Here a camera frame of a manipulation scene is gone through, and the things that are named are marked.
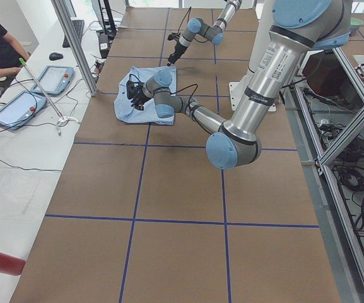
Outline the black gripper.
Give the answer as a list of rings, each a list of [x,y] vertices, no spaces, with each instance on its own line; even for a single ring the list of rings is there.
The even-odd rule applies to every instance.
[[[132,99],[132,105],[137,110],[144,110],[144,104],[147,102],[147,96],[143,93],[143,83],[139,83],[138,93]]]
[[[187,50],[186,46],[182,45],[180,42],[177,42],[173,54],[171,54],[168,58],[167,65],[171,66],[175,64],[176,59],[180,59],[186,50]]]

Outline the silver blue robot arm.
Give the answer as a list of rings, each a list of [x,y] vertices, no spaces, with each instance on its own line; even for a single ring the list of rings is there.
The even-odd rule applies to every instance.
[[[212,25],[208,25],[201,18],[191,18],[183,32],[180,32],[180,29],[176,33],[172,32],[167,39],[176,41],[176,44],[174,52],[168,57],[167,66],[175,64],[182,57],[191,42],[196,38],[196,35],[201,36],[214,45],[219,45],[223,40],[226,27],[241,5],[241,0],[226,1],[225,7]]]
[[[351,1],[271,1],[262,9],[258,37],[268,37],[259,63],[250,68],[247,86],[230,119],[211,112],[192,97],[170,91],[172,77],[167,69],[147,81],[128,81],[132,106],[143,110],[152,100],[161,118],[176,113],[189,116],[208,132],[206,154],[219,169],[232,169],[255,161],[261,154],[256,130],[283,86],[297,71],[309,51],[344,45],[350,34]]]

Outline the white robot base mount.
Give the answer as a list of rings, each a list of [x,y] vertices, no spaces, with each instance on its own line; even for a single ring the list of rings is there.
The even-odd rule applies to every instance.
[[[274,0],[265,0],[262,8],[259,26],[255,36],[254,46],[250,61],[247,68],[247,73],[239,82],[229,82],[230,103],[232,111],[237,109],[239,101],[244,95],[245,89],[251,82],[254,73],[263,58],[263,55],[269,45],[270,36],[269,29],[273,25],[273,8]]]

